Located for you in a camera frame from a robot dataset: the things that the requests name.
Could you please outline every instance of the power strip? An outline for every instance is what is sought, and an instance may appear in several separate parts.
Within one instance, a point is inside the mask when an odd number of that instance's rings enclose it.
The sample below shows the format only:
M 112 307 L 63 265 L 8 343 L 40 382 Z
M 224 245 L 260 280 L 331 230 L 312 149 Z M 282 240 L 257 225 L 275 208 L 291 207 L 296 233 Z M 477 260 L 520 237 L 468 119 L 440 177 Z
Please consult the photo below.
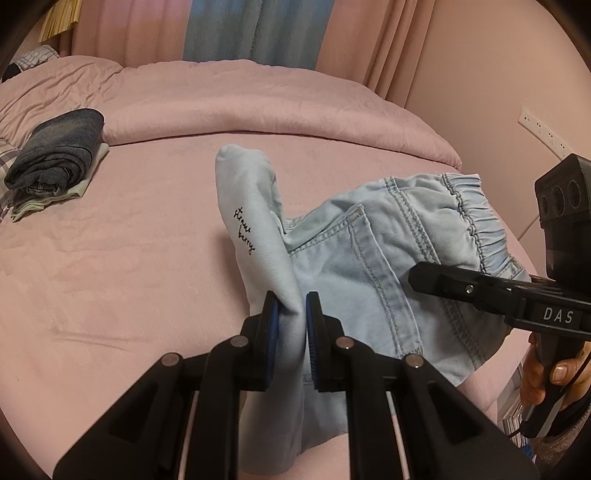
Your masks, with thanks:
M 519 123 L 532 132 L 546 147 L 560 159 L 565 159 L 573 151 L 556 133 L 533 115 L 526 107 L 521 108 Z

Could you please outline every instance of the camera lens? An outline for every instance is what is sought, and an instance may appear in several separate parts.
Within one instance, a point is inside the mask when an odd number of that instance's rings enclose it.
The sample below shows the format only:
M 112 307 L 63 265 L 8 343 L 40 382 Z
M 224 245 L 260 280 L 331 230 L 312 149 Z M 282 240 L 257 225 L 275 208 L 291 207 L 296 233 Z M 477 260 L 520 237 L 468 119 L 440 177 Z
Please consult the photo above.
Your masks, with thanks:
M 552 189 L 552 205 L 556 214 L 562 215 L 564 213 L 564 195 L 560 187 L 554 187 Z
M 542 197 L 540 199 L 540 210 L 542 212 L 543 217 L 548 215 L 548 211 L 550 210 L 550 205 L 548 205 L 548 199 L 546 197 Z
M 569 202 L 574 209 L 581 206 L 581 189 L 575 180 L 571 180 L 569 183 Z

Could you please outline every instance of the checkered cloth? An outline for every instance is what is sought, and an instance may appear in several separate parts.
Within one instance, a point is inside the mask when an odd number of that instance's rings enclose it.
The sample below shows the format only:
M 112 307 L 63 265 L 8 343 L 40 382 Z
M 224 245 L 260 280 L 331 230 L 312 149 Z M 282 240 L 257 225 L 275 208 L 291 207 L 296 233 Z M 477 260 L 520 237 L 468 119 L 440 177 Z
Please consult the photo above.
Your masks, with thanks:
M 24 72 L 25 70 L 40 65 L 41 63 L 45 63 L 47 60 L 58 58 L 60 58 L 60 56 L 53 48 L 49 45 L 41 45 L 14 59 L 11 63 L 17 64 L 18 68 Z
M 4 177 L 10 166 L 14 163 L 19 149 L 13 147 L 4 140 L 0 140 L 0 222 L 8 213 L 12 190 L 4 185 Z

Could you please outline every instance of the metal rivet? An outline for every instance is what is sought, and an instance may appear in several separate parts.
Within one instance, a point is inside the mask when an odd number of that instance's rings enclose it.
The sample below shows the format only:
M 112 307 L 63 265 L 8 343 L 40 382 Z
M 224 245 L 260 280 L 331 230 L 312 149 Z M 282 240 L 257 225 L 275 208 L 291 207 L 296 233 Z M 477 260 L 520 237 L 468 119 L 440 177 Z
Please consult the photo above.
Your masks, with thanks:
M 404 361 L 407 363 L 409 367 L 419 368 L 422 367 L 425 363 L 425 360 L 422 356 L 417 355 L 416 353 L 411 353 L 404 358 Z
M 177 353 L 167 353 L 162 357 L 161 362 L 165 367 L 174 367 L 180 359 Z
M 232 337 L 230 343 L 236 348 L 241 348 L 248 345 L 248 338 L 246 338 L 244 335 L 236 335 L 235 337 Z
M 336 339 L 336 346 L 339 348 L 349 350 L 350 348 L 353 348 L 354 345 L 355 341 L 351 337 L 338 337 Z

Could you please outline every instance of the human hand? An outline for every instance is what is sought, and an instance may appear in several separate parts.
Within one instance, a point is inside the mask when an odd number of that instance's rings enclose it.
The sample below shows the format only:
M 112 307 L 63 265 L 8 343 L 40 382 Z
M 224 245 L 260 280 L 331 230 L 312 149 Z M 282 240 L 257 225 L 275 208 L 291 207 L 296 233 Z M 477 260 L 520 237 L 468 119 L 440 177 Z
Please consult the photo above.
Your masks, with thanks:
M 539 405 L 544 401 L 544 366 L 538 361 L 535 353 L 535 334 L 530 335 L 530 349 L 523 364 L 523 378 L 521 380 L 521 402 L 524 407 L 530 404 Z M 567 385 L 581 367 L 587 354 L 591 351 L 591 342 L 585 342 L 583 350 L 576 358 L 561 360 L 550 371 L 550 381 L 554 385 Z M 561 410 L 571 403 L 583 398 L 591 386 L 591 362 L 577 381 L 570 387 Z

